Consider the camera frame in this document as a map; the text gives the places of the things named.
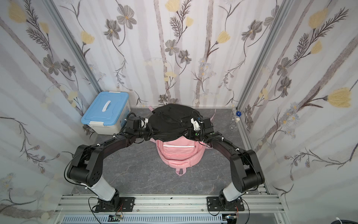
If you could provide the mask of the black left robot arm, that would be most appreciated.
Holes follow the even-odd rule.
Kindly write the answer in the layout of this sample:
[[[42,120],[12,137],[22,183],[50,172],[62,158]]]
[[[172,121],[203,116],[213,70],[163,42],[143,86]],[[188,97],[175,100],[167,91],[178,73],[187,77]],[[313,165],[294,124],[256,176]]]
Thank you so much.
[[[97,195],[101,202],[116,203],[119,200],[118,191],[103,177],[105,158],[131,146],[138,139],[147,141],[152,135],[153,128],[149,124],[149,119],[130,113],[125,119],[125,126],[109,140],[90,146],[81,145],[77,148],[72,160],[66,166],[65,180],[86,187]]]

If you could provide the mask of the pink school backpack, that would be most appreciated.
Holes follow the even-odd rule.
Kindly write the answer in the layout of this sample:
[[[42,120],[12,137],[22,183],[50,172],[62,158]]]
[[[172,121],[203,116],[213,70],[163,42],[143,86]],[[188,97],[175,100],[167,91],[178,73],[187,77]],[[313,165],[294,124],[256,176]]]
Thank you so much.
[[[157,151],[162,161],[176,169],[176,174],[182,176],[186,173],[186,169],[200,162],[205,149],[210,148],[198,141],[189,140],[180,137],[174,141],[163,142],[160,140],[150,139],[156,144]]]

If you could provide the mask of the black fabric backpack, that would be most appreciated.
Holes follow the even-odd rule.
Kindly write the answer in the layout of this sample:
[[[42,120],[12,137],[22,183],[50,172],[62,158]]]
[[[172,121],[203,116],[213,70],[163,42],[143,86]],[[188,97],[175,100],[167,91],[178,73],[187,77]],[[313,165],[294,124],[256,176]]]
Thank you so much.
[[[197,110],[179,104],[167,104],[152,110],[148,125],[153,129],[152,138],[163,142],[187,138],[187,130],[193,128],[191,118],[200,124],[200,130],[208,128],[208,137],[214,133],[210,118],[204,118]]]

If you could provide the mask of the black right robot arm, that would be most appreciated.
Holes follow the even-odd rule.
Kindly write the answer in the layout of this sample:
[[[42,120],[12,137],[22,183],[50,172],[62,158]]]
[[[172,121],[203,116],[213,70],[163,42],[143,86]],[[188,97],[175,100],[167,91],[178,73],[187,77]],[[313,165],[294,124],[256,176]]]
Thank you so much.
[[[222,203],[230,203],[249,191],[264,184],[265,178],[257,154],[244,150],[214,130],[210,118],[202,117],[197,111],[190,119],[192,127],[186,136],[220,152],[230,162],[231,183],[220,193]]]

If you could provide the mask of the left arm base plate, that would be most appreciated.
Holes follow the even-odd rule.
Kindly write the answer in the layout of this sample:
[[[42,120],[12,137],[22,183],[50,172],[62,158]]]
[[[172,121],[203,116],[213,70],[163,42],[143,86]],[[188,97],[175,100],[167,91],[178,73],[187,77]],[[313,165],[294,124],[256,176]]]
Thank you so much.
[[[135,197],[113,198],[111,201],[99,199],[95,206],[95,213],[98,212],[132,212],[135,205]]]

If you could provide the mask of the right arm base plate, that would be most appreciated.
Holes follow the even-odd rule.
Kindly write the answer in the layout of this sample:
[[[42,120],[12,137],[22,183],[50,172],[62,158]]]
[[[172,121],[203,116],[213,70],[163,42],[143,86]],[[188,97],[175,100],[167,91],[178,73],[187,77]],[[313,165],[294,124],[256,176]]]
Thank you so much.
[[[241,198],[229,202],[222,196],[207,197],[206,203],[209,212],[245,211],[244,203]]]

